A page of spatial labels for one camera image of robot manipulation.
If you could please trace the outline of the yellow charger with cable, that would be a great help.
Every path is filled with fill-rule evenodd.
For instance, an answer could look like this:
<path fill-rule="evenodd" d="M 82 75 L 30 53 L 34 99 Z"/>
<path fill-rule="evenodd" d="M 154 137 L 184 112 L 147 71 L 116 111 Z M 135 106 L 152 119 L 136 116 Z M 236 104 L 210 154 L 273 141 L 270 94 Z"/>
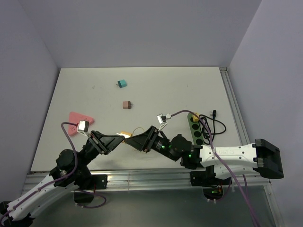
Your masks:
<path fill-rule="evenodd" d="M 127 139 L 127 138 L 130 138 L 130 137 L 134 136 L 134 132 L 135 132 L 136 130 L 138 130 L 138 129 L 141 129 L 142 131 L 144 131 L 144 128 L 142 128 L 142 127 L 137 127 L 137 128 L 135 128 L 132 132 L 121 131 L 121 132 L 117 133 L 117 135 L 119 135 L 119 136 L 124 136 L 124 137 Z"/>

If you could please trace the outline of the yellow plug adapter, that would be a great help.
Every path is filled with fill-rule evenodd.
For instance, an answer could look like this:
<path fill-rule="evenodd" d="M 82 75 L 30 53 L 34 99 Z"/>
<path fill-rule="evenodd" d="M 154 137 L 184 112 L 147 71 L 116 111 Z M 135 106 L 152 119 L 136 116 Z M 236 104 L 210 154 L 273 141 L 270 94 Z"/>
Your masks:
<path fill-rule="evenodd" d="M 198 113 L 195 113 L 192 115 L 192 122 L 199 122 L 199 116 Z"/>

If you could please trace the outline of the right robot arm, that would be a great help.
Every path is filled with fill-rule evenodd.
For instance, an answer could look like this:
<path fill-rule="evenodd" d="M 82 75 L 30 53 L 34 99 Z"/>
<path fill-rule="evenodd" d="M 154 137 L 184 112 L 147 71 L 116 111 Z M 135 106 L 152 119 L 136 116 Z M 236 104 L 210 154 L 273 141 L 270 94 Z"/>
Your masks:
<path fill-rule="evenodd" d="M 181 134 L 172 140 L 154 126 L 142 134 L 125 139 L 125 143 L 145 153 L 154 150 L 179 161 L 187 169 L 205 168 L 205 180 L 216 184 L 232 175 L 259 173 L 267 179 L 284 178 L 280 149 L 264 139 L 238 147 L 194 145 Z"/>

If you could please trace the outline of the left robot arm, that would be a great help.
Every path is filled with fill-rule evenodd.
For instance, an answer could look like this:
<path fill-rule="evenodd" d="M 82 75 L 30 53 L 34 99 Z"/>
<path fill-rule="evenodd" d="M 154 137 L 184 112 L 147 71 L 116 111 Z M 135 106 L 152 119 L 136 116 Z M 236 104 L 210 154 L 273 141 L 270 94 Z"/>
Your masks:
<path fill-rule="evenodd" d="M 56 160 L 56 167 L 34 188 L 20 198 L 0 206 L 2 227 L 29 227 L 47 206 L 74 190 L 85 190 L 92 183 L 88 164 L 98 155 L 108 155 L 125 139 L 121 135 L 88 134 L 81 151 L 65 149 Z"/>

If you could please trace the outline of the brown plug adapter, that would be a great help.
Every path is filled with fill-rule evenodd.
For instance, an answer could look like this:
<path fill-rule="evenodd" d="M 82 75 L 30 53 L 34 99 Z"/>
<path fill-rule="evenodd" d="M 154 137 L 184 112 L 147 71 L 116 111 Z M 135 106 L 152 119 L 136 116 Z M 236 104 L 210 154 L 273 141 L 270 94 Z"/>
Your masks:
<path fill-rule="evenodd" d="M 123 101 L 122 107 L 123 109 L 131 109 L 133 107 L 133 104 L 130 101 Z"/>

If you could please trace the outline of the teal plug adapter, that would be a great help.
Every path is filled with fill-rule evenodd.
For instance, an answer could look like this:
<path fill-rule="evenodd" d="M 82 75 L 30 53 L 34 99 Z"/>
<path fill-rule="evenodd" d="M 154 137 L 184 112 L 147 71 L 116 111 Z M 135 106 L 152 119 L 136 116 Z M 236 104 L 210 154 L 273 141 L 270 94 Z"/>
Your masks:
<path fill-rule="evenodd" d="M 117 84 L 116 84 L 117 87 L 119 88 L 124 88 L 127 86 L 127 82 L 123 79 L 123 80 L 119 80 L 117 81 Z"/>

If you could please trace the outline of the green power strip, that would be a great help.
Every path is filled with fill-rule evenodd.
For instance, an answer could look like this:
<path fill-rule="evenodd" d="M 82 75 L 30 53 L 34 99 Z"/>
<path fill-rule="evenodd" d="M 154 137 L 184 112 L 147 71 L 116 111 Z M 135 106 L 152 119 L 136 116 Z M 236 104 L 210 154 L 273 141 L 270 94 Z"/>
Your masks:
<path fill-rule="evenodd" d="M 204 142 L 203 135 L 202 135 L 200 121 L 199 122 L 192 122 L 192 114 L 191 113 L 189 113 L 187 115 L 187 119 L 188 119 L 188 124 L 189 124 L 189 128 L 190 128 L 193 143 L 195 145 L 204 145 L 205 142 Z"/>

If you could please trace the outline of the aluminium front rail frame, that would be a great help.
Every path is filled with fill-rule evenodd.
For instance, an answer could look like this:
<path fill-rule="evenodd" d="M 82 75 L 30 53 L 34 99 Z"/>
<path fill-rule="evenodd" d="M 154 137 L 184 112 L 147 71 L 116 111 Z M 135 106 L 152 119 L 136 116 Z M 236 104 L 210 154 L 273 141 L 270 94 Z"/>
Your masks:
<path fill-rule="evenodd" d="M 173 190 L 190 189 L 191 170 L 183 168 L 167 169 L 135 169 L 135 170 L 92 170 L 92 175 L 107 175 L 107 187 L 97 191 L 145 191 L 145 190 Z M 284 227 L 279 208 L 271 187 L 272 181 L 260 175 L 246 174 L 249 186 L 263 186 L 270 211 L 277 227 Z"/>

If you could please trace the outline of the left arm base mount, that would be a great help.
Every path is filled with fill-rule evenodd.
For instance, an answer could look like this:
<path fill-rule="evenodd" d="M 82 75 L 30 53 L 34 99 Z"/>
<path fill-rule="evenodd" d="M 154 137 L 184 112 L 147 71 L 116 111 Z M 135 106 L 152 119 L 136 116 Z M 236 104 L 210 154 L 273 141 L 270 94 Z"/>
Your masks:
<path fill-rule="evenodd" d="M 106 204 L 106 197 L 99 194 L 97 190 L 104 190 L 107 187 L 107 175 L 93 175 L 92 180 L 89 183 L 88 187 L 84 189 L 85 192 L 75 191 L 74 192 L 74 202 L 76 205 L 80 207 L 84 207 L 87 209 L 99 208 Z M 95 198 L 102 198 L 103 201 L 100 205 L 90 206 L 91 202 Z"/>

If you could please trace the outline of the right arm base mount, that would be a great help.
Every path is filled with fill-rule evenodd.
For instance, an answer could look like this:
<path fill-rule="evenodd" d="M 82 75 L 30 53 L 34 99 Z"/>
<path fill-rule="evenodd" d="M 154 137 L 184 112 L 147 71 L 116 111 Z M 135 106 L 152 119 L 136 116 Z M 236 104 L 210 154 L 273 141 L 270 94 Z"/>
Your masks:
<path fill-rule="evenodd" d="M 223 186 L 228 186 L 229 191 L 232 179 L 218 179 L 212 174 L 208 174 L 206 171 L 192 171 L 190 172 L 190 183 L 193 187 L 202 187 L 203 195 L 209 201 L 218 201 L 224 196 Z"/>

